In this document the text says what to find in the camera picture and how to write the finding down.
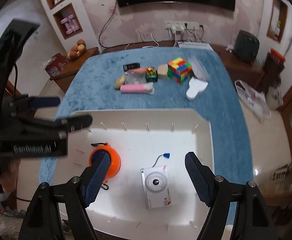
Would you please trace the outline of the gold oval bell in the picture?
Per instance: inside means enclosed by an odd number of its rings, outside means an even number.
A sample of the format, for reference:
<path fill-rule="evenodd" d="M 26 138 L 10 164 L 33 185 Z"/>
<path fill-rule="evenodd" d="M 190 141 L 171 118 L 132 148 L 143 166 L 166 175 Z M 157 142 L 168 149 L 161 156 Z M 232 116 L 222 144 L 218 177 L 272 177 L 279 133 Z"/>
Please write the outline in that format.
<path fill-rule="evenodd" d="M 125 74 L 120 76 L 119 78 L 117 78 L 117 80 L 114 83 L 114 88 L 116 90 L 119 90 L 120 87 L 125 84 L 125 80 L 126 80 L 126 75 Z"/>

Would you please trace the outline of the white foam piece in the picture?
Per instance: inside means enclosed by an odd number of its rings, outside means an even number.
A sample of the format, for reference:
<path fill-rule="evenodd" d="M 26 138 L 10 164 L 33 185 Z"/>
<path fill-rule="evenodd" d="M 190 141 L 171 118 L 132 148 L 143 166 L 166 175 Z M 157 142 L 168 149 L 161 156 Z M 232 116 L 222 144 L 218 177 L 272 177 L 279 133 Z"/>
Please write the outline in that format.
<path fill-rule="evenodd" d="M 188 83 L 188 89 L 186 91 L 186 98 L 189 101 L 193 101 L 198 94 L 203 92 L 208 86 L 208 82 L 192 77 Z"/>

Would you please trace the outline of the clear labelled plastic case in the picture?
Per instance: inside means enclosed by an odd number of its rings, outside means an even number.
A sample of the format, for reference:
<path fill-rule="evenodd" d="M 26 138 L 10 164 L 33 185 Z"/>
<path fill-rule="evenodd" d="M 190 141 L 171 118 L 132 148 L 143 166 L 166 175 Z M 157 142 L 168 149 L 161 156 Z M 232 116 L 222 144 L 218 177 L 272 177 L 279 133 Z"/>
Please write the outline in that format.
<path fill-rule="evenodd" d="M 209 74 L 204 68 L 203 64 L 198 60 L 196 56 L 191 56 L 189 58 L 189 63 L 192 67 L 192 72 L 194 76 L 201 81 L 209 81 Z"/>

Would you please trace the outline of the orange round tape measure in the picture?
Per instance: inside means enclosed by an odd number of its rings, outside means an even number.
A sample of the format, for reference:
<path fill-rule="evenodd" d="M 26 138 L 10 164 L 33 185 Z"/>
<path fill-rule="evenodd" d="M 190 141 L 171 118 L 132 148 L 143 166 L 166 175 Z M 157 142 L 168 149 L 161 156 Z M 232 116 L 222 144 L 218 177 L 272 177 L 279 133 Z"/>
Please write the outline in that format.
<path fill-rule="evenodd" d="M 107 169 L 101 188 L 107 191 L 109 189 L 107 180 L 116 176 L 121 168 L 120 155 L 108 142 L 91 143 L 91 146 L 93 150 L 88 159 L 89 166 L 101 160 L 102 168 Z"/>

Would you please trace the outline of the brown wooden tv cabinet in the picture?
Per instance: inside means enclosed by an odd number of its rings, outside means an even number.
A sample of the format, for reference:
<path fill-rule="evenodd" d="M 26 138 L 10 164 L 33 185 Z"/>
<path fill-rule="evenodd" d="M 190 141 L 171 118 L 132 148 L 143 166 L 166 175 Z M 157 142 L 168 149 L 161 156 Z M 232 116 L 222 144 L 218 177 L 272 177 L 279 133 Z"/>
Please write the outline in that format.
<path fill-rule="evenodd" d="M 239 79 L 253 88 L 258 86 L 264 76 L 262 67 L 258 62 L 250 65 L 237 59 L 231 52 L 226 50 L 225 46 L 211 44 L 211 47 L 220 57 L 232 81 Z M 54 81 L 63 92 L 66 92 L 85 61 L 99 54 L 97 47 L 86 50 L 78 59 L 69 61 L 66 67 L 57 76 L 51 77 L 50 80 Z"/>

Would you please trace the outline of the artificial fruit pile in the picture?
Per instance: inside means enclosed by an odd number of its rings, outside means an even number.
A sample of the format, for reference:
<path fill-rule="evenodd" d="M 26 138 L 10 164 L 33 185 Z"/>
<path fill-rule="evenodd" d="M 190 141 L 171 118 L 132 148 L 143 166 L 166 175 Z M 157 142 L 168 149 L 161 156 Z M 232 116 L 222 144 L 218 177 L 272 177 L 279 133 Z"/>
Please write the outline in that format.
<path fill-rule="evenodd" d="M 86 42 L 83 39 L 77 41 L 75 46 L 72 46 L 67 58 L 70 60 L 78 59 L 86 51 Z"/>

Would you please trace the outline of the clear plastic box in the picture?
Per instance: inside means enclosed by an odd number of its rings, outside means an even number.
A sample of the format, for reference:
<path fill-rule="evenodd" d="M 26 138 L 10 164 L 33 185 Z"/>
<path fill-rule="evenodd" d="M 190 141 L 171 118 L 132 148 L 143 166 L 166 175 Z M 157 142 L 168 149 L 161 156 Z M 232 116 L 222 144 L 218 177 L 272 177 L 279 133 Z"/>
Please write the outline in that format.
<path fill-rule="evenodd" d="M 130 72 L 125 73 L 125 84 L 143 84 L 146 83 L 145 72 Z"/>

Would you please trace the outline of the black car key fob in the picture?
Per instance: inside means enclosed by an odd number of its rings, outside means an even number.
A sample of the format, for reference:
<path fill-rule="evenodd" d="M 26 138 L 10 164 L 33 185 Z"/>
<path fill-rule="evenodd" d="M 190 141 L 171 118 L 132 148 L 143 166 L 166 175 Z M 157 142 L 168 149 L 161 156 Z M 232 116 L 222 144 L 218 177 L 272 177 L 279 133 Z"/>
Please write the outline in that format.
<path fill-rule="evenodd" d="M 129 70 L 139 69 L 139 68 L 140 68 L 139 63 L 129 63 L 129 64 L 123 65 L 124 72 L 127 72 Z"/>

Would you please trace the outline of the white plastic bag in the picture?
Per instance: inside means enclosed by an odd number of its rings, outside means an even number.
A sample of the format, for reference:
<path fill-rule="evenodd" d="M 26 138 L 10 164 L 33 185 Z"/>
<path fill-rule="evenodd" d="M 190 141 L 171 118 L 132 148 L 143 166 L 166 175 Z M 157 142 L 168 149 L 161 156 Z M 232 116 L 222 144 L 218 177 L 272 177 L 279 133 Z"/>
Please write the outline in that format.
<path fill-rule="evenodd" d="M 264 93 L 256 91 L 242 80 L 236 80 L 234 85 L 239 99 L 261 123 L 271 117 Z"/>

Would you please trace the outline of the green box gold cap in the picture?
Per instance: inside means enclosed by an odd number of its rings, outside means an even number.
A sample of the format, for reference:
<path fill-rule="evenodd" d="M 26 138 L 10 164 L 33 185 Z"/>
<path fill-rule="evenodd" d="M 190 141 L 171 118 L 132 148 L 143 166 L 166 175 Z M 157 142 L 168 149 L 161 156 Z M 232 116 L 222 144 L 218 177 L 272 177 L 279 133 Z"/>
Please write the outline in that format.
<path fill-rule="evenodd" d="M 146 82 L 157 82 L 158 81 L 158 73 L 154 67 L 146 68 L 145 72 Z"/>

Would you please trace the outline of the blue plush table cloth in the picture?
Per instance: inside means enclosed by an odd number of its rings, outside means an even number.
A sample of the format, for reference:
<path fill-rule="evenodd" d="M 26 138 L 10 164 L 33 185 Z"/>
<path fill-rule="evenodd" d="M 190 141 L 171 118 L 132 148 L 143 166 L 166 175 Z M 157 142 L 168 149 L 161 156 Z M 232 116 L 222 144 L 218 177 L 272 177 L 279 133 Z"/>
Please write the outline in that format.
<path fill-rule="evenodd" d="M 123 65 L 158 66 L 176 58 L 197 59 L 208 85 L 188 100 L 189 83 L 172 79 L 114 83 Z M 68 155 L 43 159 L 39 181 L 62 184 L 88 166 L 93 144 L 108 142 L 119 154 L 119 172 L 109 178 L 87 215 L 100 231 L 200 230 L 208 207 L 199 200 L 185 168 L 193 152 L 217 175 L 232 183 L 253 178 L 249 133 L 234 84 L 216 52 L 188 48 L 146 48 L 91 57 L 68 88 L 56 114 L 90 114 L 89 128 L 73 132 Z"/>

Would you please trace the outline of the white router box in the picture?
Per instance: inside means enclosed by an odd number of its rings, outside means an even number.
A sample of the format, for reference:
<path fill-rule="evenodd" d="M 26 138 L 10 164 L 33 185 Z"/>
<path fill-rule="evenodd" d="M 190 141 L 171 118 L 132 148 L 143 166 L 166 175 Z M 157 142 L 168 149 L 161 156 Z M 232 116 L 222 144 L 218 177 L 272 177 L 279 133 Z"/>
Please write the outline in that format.
<path fill-rule="evenodd" d="M 202 42 L 177 42 L 180 48 L 192 48 L 200 50 L 210 50 L 213 51 L 213 48 L 209 43 Z"/>

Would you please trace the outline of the dark wicker basket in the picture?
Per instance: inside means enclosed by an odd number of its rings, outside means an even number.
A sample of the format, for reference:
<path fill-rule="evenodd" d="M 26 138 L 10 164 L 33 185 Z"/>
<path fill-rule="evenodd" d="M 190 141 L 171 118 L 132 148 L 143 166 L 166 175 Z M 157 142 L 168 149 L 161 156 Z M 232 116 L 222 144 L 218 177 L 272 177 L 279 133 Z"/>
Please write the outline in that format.
<path fill-rule="evenodd" d="M 276 87 L 281 82 L 279 81 L 280 74 L 284 70 L 286 59 L 278 51 L 271 48 L 267 53 L 266 60 L 262 67 L 264 75 L 260 80 L 257 91 L 267 94 L 270 87 Z"/>

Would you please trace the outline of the white wall shelf unit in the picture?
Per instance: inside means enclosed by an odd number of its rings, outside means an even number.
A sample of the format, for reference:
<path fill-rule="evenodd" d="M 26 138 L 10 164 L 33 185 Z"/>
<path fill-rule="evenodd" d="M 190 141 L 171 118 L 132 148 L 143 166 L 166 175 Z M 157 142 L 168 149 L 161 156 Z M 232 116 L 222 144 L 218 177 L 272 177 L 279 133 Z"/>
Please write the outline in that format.
<path fill-rule="evenodd" d="M 57 37 L 66 51 L 77 40 L 84 40 L 87 48 L 101 50 L 82 0 L 40 0 Z"/>

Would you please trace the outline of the white wall power strip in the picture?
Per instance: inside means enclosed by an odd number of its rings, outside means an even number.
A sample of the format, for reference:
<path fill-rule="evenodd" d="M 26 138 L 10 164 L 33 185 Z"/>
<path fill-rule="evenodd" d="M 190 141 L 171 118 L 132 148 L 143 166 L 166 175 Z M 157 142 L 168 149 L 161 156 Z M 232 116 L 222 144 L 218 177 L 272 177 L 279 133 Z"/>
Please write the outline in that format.
<path fill-rule="evenodd" d="M 199 30 L 200 24 L 198 22 L 187 21 L 164 21 L 165 29 L 171 30 L 173 33 L 184 32 L 186 30 Z"/>

